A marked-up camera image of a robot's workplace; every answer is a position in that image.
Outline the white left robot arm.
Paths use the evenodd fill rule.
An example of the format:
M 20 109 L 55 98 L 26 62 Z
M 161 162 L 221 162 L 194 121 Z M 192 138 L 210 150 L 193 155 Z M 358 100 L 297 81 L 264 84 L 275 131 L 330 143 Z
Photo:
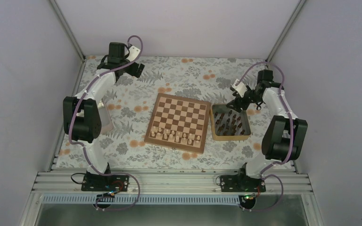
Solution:
M 101 148 L 95 144 L 102 129 L 98 104 L 122 75 L 141 76 L 144 65 L 136 61 L 142 51 L 131 43 L 111 42 L 91 82 L 77 95 L 63 100 L 64 131 L 69 143 L 82 148 L 87 172 L 96 174 L 93 183 L 101 191 L 109 189 L 113 179 Z

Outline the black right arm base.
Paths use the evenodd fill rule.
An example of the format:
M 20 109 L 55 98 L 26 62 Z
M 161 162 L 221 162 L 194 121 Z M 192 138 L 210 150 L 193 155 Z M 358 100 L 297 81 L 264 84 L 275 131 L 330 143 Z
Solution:
M 222 192 L 266 192 L 266 186 L 263 180 L 238 175 L 221 175 L 219 177 Z

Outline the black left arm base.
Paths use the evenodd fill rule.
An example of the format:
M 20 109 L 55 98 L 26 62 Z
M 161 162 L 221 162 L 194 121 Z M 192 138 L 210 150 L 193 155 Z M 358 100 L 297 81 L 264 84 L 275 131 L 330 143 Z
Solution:
M 129 176 L 114 175 L 102 176 L 89 172 L 83 177 L 81 190 L 94 192 L 126 192 L 129 184 Z

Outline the metal tin under left arm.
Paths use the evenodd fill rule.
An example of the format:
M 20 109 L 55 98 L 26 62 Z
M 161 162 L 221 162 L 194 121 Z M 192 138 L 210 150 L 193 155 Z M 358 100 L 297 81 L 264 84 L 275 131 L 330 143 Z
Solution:
M 101 124 L 102 124 L 100 133 L 105 134 L 107 132 L 110 132 L 114 128 L 114 125 L 111 120 L 108 107 L 102 101 L 100 101 L 98 104 L 98 111 L 99 111 L 99 116 L 100 116 L 100 120 L 101 120 Z

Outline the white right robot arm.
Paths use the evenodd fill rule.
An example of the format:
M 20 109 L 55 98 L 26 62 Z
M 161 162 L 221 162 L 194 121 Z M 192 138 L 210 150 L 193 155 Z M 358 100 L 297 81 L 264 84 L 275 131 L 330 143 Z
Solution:
M 255 185 L 254 178 L 261 178 L 275 165 L 283 165 L 300 157 L 308 123 L 291 110 L 283 88 L 283 82 L 275 82 L 272 70 L 258 72 L 256 86 L 252 89 L 241 79 L 236 79 L 230 89 L 234 100 L 226 106 L 237 112 L 256 104 L 257 110 L 265 104 L 272 116 L 261 144 L 262 155 L 245 166 L 246 174 L 237 178 L 237 187 L 243 192 Z

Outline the yellow metal tin box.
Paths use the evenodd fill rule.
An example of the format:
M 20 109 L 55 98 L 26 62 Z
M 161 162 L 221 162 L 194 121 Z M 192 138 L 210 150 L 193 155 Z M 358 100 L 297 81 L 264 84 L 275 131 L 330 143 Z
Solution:
M 226 104 L 211 106 L 210 122 L 215 141 L 243 141 L 251 135 L 247 113 L 234 111 Z

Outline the wooden chessboard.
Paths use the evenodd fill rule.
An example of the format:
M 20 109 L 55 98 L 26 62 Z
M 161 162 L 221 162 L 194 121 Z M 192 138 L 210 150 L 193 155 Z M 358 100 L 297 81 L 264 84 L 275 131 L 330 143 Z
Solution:
M 202 154 L 205 149 L 211 103 L 192 98 L 159 93 L 148 123 L 144 142 L 186 152 Z M 151 128 L 163 129 L 162 139 L 151 136 Z M 188 143 L 182 144 L 183 133 Z M 201 136 L 200 148 L 194 147 L 195 136 Z

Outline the aluminium rail frame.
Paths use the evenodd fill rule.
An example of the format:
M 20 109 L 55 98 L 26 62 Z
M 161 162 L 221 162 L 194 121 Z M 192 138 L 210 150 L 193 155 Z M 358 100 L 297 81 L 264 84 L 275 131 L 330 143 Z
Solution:
M 272 171 L 280 181 L 271 177 L 265 180 L 265 194 L 311 194 L 313 188 L 309 177 L 305 174 L 296 174 L 293 171 Z M 218 172 L 214 171 L 141 171 L 131 170 L 127 189 L 128 194 L 221 194 Z M 54 170 L 39 172 L 36 176 L 32 192 L 43 193 L 80 193 L 82 176 L 77 171 Z

